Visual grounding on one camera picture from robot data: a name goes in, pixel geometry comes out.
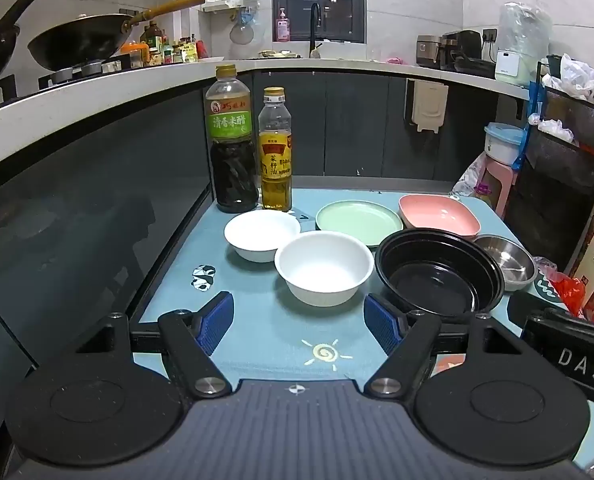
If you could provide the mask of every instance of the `pink soap dispenser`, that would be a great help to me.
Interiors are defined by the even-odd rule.
[[[286,18],[286,9],[279,9],[279,17],[276,20],[277,41],[290,41],[290,20]]]

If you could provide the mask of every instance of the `blue lid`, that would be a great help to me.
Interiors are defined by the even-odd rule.
[[[496,137],[504,142],[519,146],[523,140],[523,128],[511,126],[503,123],[490,123],[484,128],[484,131],[490,136]]]

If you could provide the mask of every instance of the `white countertop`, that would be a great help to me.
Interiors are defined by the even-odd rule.
[[[232,62],[237,65],[240,73],[287,68],[383,72],[455,82],[528,100],[526,89],[508,83],[418,66],[343,59],[261,59]],[[215,66],[224,63],[176,64],[117,72],[103,78],[57,86],[5,105],[0,108],[0,161],[49,134],[108,108],[169,88],[213,78]]]

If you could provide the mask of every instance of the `yellow label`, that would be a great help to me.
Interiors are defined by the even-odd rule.
[[[259,133],[261,176],[280,179],[292,175],[292,135],[279,132]]]

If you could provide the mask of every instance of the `sun drawing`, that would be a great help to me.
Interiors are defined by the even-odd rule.
[[[334,347],[339,342],[339,339],[335,339],[331,345],[326,344],[326,343],[320,343],[318,345],[313,346],[309,342],[307,342],[305,339],[302,339],[301,342],[304,343],[304,345],[311,347],[312,355],[315,356],[314,358],[309,359],[304,363],[306,366],[310,366],[317,359],[319,359],[320,361],[323,361],[325,363],[332,363],[333,364],[333,372],[336,372],[337,367],[336,367],[336,364],[334,364],[334,362],[337,361],[337,359],[339,359],[339,358],[352,359],[351,355],[341,355],[337,351],[337,349]]]

